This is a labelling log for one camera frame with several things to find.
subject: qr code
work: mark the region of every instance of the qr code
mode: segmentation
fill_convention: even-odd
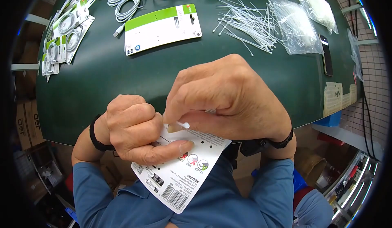
[[[139,175],[141,175],[141,172],[143,172],[143,170],[144,170],[143,166],[142,166],[142,165],[139,165],[139,164],[137,164],[137,163],[133,163],[133,165],[134,165],[135,168],[137,168],[137,169],[136,169],[136,172],[137,172]]]

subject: icon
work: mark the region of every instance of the icon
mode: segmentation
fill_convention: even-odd
[[[200,160],[197,164],[200,170],[206,170],[208,168],[208,162],[206,160]]]
[[[181,158],[186,158],[188,156],[188,152],[181,156]]]
[[[188,156],[188,162],[193,165],[195,165],[197,163],[198,159],[199,158],[195,154],[191,154]]]

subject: clear plastic bag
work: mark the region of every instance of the clear plastic bag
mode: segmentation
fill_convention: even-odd
[[[305,8],[309,18],[321,25],[324,25],[328,29],[329,34],[332,34],[332,31],[336,34],[339,33],[337,31],[335,16],[333,15],[331,7],[327,1],[300,0],[300,3]]]
[[[324,54],[321,40],[304,8],[288,0],[268,0],[288,54]]]
[[[351,45],[351,59],[355,62],[354,74],[363,82],[362,76],[362,63],[360,56],[360,47],[358,46],[358,39],[354,35],[351,34],[349,28],[347,28],[347,35],[349,36],[349,41]]]

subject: wrist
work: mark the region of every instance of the wrist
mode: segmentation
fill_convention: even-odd
[[[106,123],[107,112],[102,114],[94,123],[95,138],[104,145],[111,145],[109,129]]]

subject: shirt sleeve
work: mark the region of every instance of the shirt sleeve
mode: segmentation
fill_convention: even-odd
[[[293,171],[292,160],[271,160],[256,176],[249,199],[257,203],[269,228],[292,226]]]
[[[101,171],[91,163],[80,162],[73,167],[76,218],[80,227],[97,227],[106,207],[113,199]]]

